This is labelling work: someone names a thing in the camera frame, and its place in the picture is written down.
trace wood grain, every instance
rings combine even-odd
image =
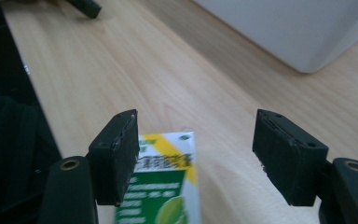
[[[203,223],[318,223],[290,207],[252,152],[257,108],[284,114],[358,160],[358,43],[299,74],[191,1],[99,0],[97,20],[65,1],[3,3],[64,157],[85,155],[118,112],[140,133],[192,130]],[[111,223],[112,207],[100,208]]]

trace green and yellow packaging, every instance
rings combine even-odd
[[[139,146],[139,160],[115,223],[201,223],[194,134],[144,134]]]

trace white object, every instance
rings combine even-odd
[[[303,73],[358,41],[358,0],[195,0]]]

